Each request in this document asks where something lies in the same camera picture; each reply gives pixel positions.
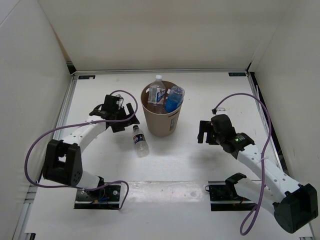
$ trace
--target white table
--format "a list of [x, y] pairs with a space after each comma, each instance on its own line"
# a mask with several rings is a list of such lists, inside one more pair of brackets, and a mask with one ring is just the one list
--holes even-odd
[[[140, 102], [142, 89], [156, 74], [185, 89], [175, 132], [164, 138], [149, 133]], [[66, 124], [87, 119], [113, 90], [126, 90], [138, 100], [136, 114], [150, 148], [138, 158], [134, 151], [132, 127], [95, 139], [82, 154], [83, 169], [105, 181], [129, 181], [131, 189], [122, 211], [75, 210], [75, 189], [38, 189], [26, 227], [36, 239], [240, 239], [239, 227], [247, 212], [211, 212], [208, 181], [224, 181], [235, 173], [258, 180], [246, 166], [225, 153], [220, 146], [198, 144], [200, 120], [210, 120], [211, 109], [232, 93], [252, 94], [246, 76], [230, 77], [227, 72], [97, 74], [95, 79], [77, 80]], [[122, 94], [124, 103], [134, 103]], [[252, 98], [235, 96], [225, 101], [237, 132], [248, 134], [262, 149], [267, 133]], [[60, 136], [70, 134], [66, 129]], [[269, 144], [266, 156], [274, 163]], [[295, 234], [286, 233], [264, 209], [253, 230], [242, 239], [299, 239], [311, 236], [309, 226]]]

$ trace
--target trash bin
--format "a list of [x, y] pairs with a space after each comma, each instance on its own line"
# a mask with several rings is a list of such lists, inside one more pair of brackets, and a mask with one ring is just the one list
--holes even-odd
[[[176, 86], [174, 83], [169, 81], [162, 81], [165, 85], [165, 89], [168, 91], [168, 89], [172, 88], [173, 86]], [[147, 109], [148, 104], [148, 97], [149, 97], [149, 86], [146, 86], [142, 93], [141, 93], [141, 103], [143, 107], [143, 112], [146, 120], [147, 127], [153, 135], [157, 137], [166, 137], [172, 134], [177, 127], [178, 118], [180, 114], [180, 110], [182, 107], [183, 102], [173, 112], [166, 113], [166, 114], [157, 114], [149, 111]]]

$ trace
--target blue plastic bottle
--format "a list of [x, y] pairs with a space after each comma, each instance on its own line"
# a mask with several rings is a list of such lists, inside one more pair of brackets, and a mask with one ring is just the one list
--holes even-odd
[[184, 100], [185, 90], [180, 86], [173, 86], [170, 89], [168, 99], [166, 100], [164, 110], [167, 113], [171, 113], [180, 107], [182, 101]]

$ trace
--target empty bottle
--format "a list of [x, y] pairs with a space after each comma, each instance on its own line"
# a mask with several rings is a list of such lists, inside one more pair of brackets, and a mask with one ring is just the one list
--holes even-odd
[[146, 142], [144, 132], [141, 129], [139, 129], [138, 125], [133, 126], [132, 135], [136, 154], [139, 157], [147, 156], [149, 154], [149, 147]]
[[146, 109], [155, 114], [164, 114], [164, 96], [166, 92], [166, 87], [161, 81], [162, 76], [156, 75], [155, 81], [150, 84], [149, 87], [149, 97]]
[[180, 86], [173, 86], [170, 89], [168, 99], [166, 100], [164, 109], [167, 113], [171, 113], [180, 107], [184, 100], [185, 90]]

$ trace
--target wall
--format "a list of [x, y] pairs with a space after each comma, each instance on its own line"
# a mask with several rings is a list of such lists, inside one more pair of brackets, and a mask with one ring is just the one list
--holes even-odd
[[[256, 71], [289, 172], [320, 193], [320, 1], [295, 0]], [[312, 224], [320, 239], [320, 217]]]
[[[32, 142], [55, 126], [70, 76], [37, 0], [0, 0], [0, 239], [12, 239], [29, 183], [24, 160]], [[29, 172], [39, 176], [46, 141]]]
[[246, 69], [291, 0], [39, 0], [77, 70]]

